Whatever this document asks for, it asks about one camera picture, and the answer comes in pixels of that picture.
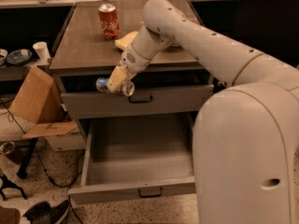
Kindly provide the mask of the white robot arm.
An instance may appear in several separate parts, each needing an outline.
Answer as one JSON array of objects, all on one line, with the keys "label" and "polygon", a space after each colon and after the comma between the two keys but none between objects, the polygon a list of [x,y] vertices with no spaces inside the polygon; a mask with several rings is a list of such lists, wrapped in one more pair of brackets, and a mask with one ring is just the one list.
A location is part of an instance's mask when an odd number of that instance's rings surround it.
[{"label": "white robot arm", "polygon": [[166,0],[149,0],[142,18],[111,74],[110,91],[123,91],[172,43],[225,87],[205,102],[193,126],[200,224],[295,224],[297,69],[189,21]]}]

